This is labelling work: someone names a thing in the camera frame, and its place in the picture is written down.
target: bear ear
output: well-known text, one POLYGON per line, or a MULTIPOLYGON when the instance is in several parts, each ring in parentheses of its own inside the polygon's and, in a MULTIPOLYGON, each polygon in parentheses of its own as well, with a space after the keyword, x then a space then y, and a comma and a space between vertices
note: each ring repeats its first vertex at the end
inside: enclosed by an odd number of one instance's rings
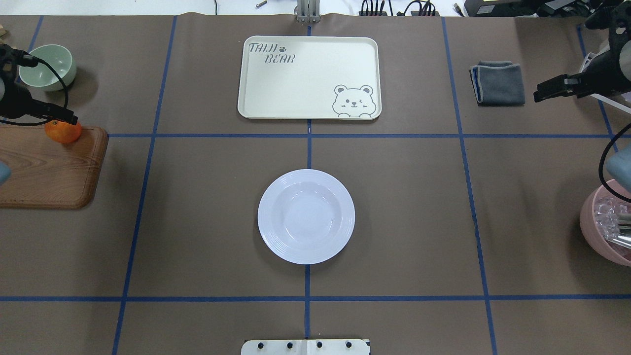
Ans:
POLYGON ((366 92, 369 95, 372 95, 372 88, 368 85, 364 85, 362 87, 359 88, 360 90, 366 92))
POLYGON ((344 86, 344 85, 338 85, 338 86, 335 87, 335 93, 336 94, 340 93, 340 92, 342 92, 344 90, 348 90, 348 88, 346 86, 344 86))

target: white tray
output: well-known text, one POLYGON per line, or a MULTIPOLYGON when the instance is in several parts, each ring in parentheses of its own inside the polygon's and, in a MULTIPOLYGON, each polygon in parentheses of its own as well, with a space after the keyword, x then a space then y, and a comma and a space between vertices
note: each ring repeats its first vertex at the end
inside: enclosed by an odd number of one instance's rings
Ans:
POLYGON ((375 119, 381 113, 377 43, 366 37, 250 37, 237 106, 247 118, 375 119))

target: round plate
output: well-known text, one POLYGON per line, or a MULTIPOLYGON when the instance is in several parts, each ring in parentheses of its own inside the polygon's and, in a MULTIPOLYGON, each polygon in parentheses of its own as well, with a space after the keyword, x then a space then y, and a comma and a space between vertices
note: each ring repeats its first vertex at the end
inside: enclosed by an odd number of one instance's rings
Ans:
POLYGON ((263 194, 259 230, 274 254, 296 264, 332 258, 355 226, 355 206, 335 177, 313 169, 288 172, 263 194))

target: metal bracket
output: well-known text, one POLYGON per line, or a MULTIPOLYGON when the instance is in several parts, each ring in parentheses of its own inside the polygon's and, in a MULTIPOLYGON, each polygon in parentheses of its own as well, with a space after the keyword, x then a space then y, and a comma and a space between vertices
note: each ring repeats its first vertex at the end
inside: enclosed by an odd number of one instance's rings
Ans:
POLYGON ((370 355, 367 339, 249 340, 241 355, 370 355))
POLYGON ((320 22, 320 0, 298 0, 296 20, 300 23, 320 22))

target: white plate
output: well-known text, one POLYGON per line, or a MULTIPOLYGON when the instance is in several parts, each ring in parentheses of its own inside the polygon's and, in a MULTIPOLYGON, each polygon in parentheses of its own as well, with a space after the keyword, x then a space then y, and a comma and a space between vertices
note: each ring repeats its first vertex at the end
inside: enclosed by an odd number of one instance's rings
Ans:
POLYGON ((239 113, 375 119, 381 113, 378 53, 367 37, 250 37, 243 47, 239 113))
POLYGON ((332 258, 355 226, 355 206, 335 177, 313 169, 276 179, 259 204, 259 230, 274 254, 296 264, 332 258))

